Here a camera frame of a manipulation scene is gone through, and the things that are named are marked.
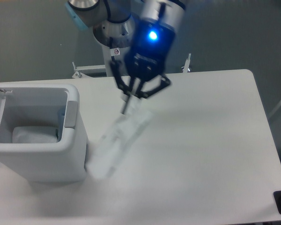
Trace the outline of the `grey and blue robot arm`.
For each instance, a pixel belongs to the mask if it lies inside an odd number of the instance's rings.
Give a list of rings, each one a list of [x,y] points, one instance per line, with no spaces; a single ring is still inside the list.
[[[108,50],[108,74],[130,103],[170,86],[165,64],[186,11],[186,0],[145,0],[140,15],[129,0],[68,0],[65,7],[81,30],[91,28]]]

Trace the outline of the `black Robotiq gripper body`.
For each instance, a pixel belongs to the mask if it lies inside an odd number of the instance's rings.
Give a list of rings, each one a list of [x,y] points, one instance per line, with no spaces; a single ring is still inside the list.
[[[145,82],[161,75],[175,36],[169,25],[155,20],[139,20],[131,47],[124,56],[128,75]]]

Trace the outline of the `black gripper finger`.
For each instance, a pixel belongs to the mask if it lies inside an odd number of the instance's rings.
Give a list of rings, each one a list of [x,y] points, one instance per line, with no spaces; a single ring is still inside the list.
[[[171,85],[171,80],[166,75],[160,75],[160,77],[161,79],[159,85],[147,91],[142,90],[146,82],[141,80],[136,89],[135,96],[139,99],[148,99]]]
[[[120,89],[126,96],[121,113],[123,115],[128,115],[128,105],[132,99],[132,96],[136,95],[136,78],[133,76],[129,76],[129,84],[126,84],[120,74],[120,64],[121,63],[119,60],[112,60],[110,62],[110,67],[118,89]]]

